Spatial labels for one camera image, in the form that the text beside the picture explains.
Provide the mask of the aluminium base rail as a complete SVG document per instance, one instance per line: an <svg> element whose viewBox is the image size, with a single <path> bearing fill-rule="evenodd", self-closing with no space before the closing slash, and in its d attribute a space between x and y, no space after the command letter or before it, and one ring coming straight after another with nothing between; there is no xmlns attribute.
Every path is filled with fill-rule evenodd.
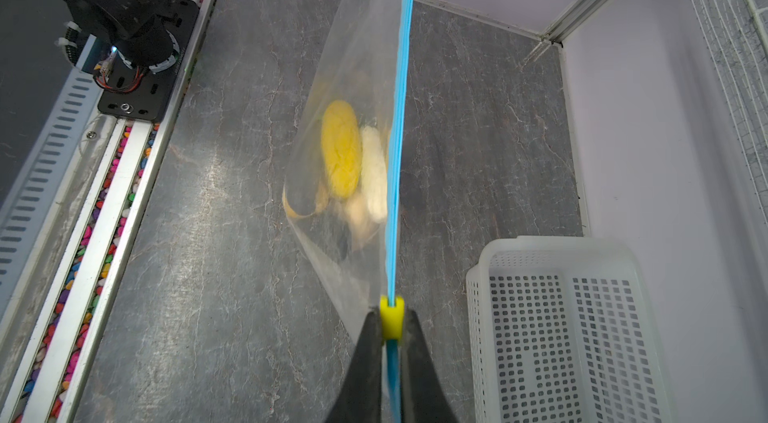
<svg viewBox="0 0 768 423"><path fill-rule="evenodd" d="M69 422L83 393L208 26L199 9L162 121L98 111L74 68L1 210L1 418Z"/></svg>

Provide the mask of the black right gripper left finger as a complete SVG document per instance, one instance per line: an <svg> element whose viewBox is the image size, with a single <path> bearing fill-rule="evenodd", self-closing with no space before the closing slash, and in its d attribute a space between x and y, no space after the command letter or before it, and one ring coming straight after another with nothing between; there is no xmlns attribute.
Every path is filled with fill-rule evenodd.
<svg viewBox="0 0 768 423"><path fill-rule="evenodd" d="M365 317L339 394L325 421L379 423L382 405L383 332L378 309Z"/></svg>

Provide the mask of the yellow toy lemon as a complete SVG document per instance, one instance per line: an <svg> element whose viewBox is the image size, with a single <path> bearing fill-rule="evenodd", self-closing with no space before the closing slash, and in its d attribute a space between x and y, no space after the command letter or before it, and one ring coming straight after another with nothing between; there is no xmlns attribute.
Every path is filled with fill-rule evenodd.
<svg viewBox="0 0 768 423"><path fill-rule="evenodd" d="M283 208L290 219L304 219L322 213L329 200L326 185L320 180L288 181L283 188Z"/></svg>

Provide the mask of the white perforated plastic basket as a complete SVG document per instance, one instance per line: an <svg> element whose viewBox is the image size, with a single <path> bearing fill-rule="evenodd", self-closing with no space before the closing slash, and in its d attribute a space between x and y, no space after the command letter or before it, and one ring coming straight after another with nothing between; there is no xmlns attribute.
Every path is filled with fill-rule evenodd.
<svg viewBox="0 0 768 423"><path fill-rule="evenodd" d="M672 422L658 332L622 243L520 236L466 276L479 422Z"/></svg>

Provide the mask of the white toy cucumber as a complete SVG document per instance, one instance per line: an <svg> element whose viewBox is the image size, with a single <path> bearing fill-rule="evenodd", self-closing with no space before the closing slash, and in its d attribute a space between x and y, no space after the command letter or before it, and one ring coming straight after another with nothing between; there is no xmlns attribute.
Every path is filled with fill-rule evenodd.
<svg viewBox="0 0 768 423"><path fill-rule="evenodd" d="M375 127L363 126L361 191L368 214L375 223L387 219L387 166L379 131Z"/></svg>

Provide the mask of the beige toy potato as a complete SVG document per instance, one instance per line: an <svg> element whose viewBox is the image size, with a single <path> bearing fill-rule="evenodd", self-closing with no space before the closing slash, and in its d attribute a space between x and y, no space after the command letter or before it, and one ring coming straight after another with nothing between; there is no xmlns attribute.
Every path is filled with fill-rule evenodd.
<svg viewBox="0 0 768 423"><path fill-rule="evenodd" d="M343 204L342 210L351 234L352 249L359 250L366 246L378 232L379 224L372 219L366 199L360 191L354 193Z"/></svg>

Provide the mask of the clear zip top bag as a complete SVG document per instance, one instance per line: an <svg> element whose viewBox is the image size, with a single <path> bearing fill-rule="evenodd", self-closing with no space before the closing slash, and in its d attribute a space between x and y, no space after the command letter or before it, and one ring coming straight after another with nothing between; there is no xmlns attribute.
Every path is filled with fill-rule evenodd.
<svg viewBox="0 0 768 423"><path fill-rule="evenodd" d="M341 0L292 145L283 206L355 344L330 422L402 420L396 290L414 0Z"/></svg>

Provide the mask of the yellow toy corn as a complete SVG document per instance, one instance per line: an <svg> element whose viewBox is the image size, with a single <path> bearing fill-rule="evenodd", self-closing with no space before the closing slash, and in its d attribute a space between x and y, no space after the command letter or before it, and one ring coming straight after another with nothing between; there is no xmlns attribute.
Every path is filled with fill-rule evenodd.
<svg viewBox="0 0 768 423"><path fill-rule="evenodd" d="M331 195L349 199L361 175L362 141L356 113L346 101L331 102L322 116L321 153Z"/></svg>

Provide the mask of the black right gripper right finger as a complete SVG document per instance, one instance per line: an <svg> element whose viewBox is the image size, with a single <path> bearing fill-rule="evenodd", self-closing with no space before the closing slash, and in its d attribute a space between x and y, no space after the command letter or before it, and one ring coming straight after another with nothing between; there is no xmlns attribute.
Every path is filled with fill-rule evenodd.
<svg viewBox="0 0 768 423"><path fill-rule="evenodd" d="M441 388L414 310L405 310L401 339L401 419L403 422L457 422Z"/></svg>

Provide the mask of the yellow zipper slider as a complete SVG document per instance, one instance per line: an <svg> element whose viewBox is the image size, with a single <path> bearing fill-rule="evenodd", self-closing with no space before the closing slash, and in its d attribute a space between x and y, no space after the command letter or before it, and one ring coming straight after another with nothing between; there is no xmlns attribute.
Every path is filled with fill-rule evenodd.
<svg viewBox="0 0 768 423"><path fill-rule="evenodd" d="M391 303L387 296L382 296L379 303L382 337L385 342L400 341L405 320L405 301L396 296Z"/></svg>

